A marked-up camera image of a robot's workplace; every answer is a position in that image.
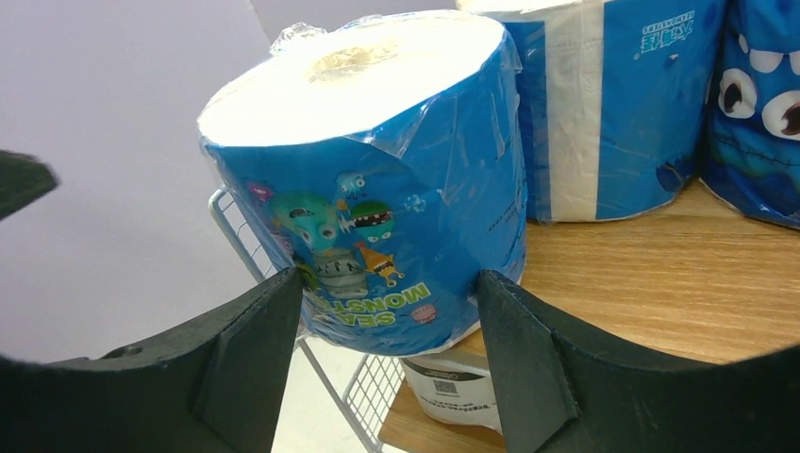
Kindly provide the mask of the brown roll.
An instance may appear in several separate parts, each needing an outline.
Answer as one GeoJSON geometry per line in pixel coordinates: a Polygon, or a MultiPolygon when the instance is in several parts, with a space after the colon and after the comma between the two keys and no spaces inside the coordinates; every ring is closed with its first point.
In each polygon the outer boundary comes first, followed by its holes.
{"type": "Polygon", "coordinates": [[[445,424],[502,431],[486,358],[449,349],[400,362],[428,416],[445,424]]]}

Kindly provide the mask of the blue roll edge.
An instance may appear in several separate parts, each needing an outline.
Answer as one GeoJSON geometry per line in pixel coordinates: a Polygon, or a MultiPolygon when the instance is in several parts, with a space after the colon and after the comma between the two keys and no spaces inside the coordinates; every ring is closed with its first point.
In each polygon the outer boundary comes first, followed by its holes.
{"type": "Polygon", "coordinates": [[[525,267],[520,61],[453,9],[284,30],[211,96],[204,153],[271,263],[305,279],[310,334],[383,356],[479,325],[483,270],[525,267]]]}

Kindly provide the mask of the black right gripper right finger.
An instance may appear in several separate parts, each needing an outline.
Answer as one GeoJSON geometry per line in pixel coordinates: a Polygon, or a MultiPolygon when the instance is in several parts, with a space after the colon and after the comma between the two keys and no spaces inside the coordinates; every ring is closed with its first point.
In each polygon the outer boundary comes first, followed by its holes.
{"type": "Polygon", "coordinates": [[[477,280],[509,452],[795,452],[799,349],[712,364],[615,336],[494,271],[477,280]]]}

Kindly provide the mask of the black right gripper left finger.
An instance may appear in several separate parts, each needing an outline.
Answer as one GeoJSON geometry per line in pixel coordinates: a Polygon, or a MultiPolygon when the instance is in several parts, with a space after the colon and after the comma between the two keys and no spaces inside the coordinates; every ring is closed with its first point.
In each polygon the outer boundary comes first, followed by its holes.
{"type": "Polygon", "coordinates": [[[1,360],[5,452],[268,452],[297,336],[299,273],[99,359],[1,360]]]}

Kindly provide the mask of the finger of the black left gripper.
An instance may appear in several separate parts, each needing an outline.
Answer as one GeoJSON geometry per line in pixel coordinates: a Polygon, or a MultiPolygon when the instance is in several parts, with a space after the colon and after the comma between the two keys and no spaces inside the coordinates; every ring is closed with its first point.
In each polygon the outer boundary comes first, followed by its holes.
{"type": "Polygon", "coordinates": [[[1,150],[1,220],[55,190],[59,178],[35,156],[1,150]]]}

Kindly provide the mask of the blue white roll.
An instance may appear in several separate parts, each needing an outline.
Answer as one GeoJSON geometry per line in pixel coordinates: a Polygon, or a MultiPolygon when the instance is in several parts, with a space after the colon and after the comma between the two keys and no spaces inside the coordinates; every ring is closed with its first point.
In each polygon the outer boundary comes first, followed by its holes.
{"type": "Polygon", "coordinates": [[[502,23],[517,76],[527,215],[605,222],[691,180],[723,1],[460,1],[502,23]]]}
{"type": "Polygon", "coordinates": [[[747,217],[799,226],[799,4],[732,1],[708,101],[701,181],[747,217]]]}

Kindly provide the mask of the white wire wooden shelf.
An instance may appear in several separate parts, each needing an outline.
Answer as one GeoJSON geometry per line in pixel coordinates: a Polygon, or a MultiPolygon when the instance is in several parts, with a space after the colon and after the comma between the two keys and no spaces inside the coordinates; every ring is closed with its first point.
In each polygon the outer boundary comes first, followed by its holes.
{"type": "MultiPolygon", "coordinates": [[[[694,183],[632,220],[530,226],[523,284],[629,341],[727,362],[799,341],[799,234],[741,217],[694,183]]],[[[488,428],[428,417],[398,361],[295,347],[276,452],[500,452],[488,428]]]]}

